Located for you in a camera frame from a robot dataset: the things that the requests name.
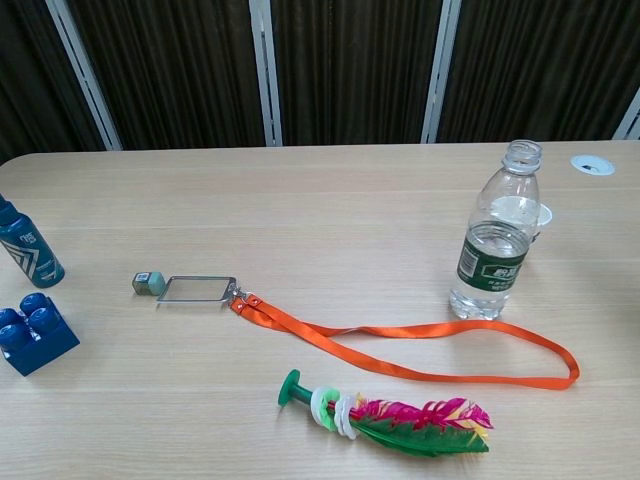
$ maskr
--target dark curtain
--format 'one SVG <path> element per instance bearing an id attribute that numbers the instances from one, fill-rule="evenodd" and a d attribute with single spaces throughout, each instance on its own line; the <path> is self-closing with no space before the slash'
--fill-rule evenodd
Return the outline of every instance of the dark curtain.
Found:
<path id="1" fill-rule="evenodd" d="M 0 164 L 77 150 L 104 145 L 47 7 L 0 0 Z"/>
<path id="2" fill-rule="evenodd" d="M 69 0 L 126 149 L 262 146 L 247 0 Z"/>
<path id="3" fill-rule="evenodd" d="M 285 145 L 419 142 L 441 3 L 273 0 Z"/>
<path id="4" fill-rule="evenodd" d="M 611 139 L 640 85 L 640 1 L 464 0 L 439 142 Z"/>

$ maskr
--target blue bottle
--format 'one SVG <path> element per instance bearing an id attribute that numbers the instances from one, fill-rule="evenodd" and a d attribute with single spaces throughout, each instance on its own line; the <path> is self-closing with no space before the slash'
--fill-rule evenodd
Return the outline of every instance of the blue bottle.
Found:
<path id="1" fill-rule="evenodd" d="M 0 243 L 38 288 L 55 285 L 64 269 L 31 219 L 0 195 Z"/>

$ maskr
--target blue lego block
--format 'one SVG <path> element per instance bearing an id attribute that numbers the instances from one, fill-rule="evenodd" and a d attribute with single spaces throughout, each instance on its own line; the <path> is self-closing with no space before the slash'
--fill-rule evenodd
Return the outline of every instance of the blue lego block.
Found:
<path id="1" fill-rule="evenodd" d="M 0 310 L 0 349 L 23 376 L 80 344 L 51 298 L 32 293 L 20 309 Z"/>

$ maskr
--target wooden table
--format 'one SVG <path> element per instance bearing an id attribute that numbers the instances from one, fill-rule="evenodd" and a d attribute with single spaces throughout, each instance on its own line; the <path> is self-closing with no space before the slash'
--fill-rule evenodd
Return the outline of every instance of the wooden table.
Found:
<path id="1" fill-rule="evenodd" d="M 332 326 L 451 319 L 448 288 L 474 197 L 504 144 L 29 155 L 0 191 L 67 269 L 47 291 L 81 345 L 27 378 L 0 363 L 0 478 L 638 478 L 640 143 L 544 144 L 554 221 L 507 322 L 569 348 L 568 391 L 428 384 L 359 370 L 211 306 L 156 308 L 135 272 L 235 275 L 299 318 Z M 569 158 L 610 159 L 613 176 Z M 0 305 L 33 291 L 0 255 Z M 565 375 L 551 353 L 491 332 L 348 345 L 432 372 Z M 424 460 L 317 426 L 276 396 L 301 384 L 421 404 L 467 396 L 491 452 Z"/>

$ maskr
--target lanyard strap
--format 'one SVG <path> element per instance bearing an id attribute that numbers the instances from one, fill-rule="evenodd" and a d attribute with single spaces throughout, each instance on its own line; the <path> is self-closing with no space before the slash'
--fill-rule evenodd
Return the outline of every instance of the lanyard strap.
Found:
<path id="1" fill-rule="evenodd" d="M 249 295 L 246 299 L 236 298 L 231 304 L 231 309 L 256 325 L 281 332 L 293 333 L 312 345 L 356 367 L 392 377 L 427 382 L 503 383 L 533 388 L 546 388 L 549 390 L 565 390 L 580 376 L 578 362 L 576 362 L 573 355 L 564 347 L 524 328 L 495 320 L 463 320 L 451 323 L 408 325 L 404 327 L 330 328 L 301 322 L 273 305 L 262 301 L 255 295 Z M 497 375 L 439 375 L 426 373 L 380 360 L 352 348 L 345 347 L 330 338 L 349 332 L 362 332 L 387 338 L 440 338 L 457 335 L 458 333 L 469 330 L 480 329 L 496 330 L 506 333 L 555 352 L 564 360 L 564 363 L 569 368 L 569 376 L 566 378 L 504 377 Z"/>

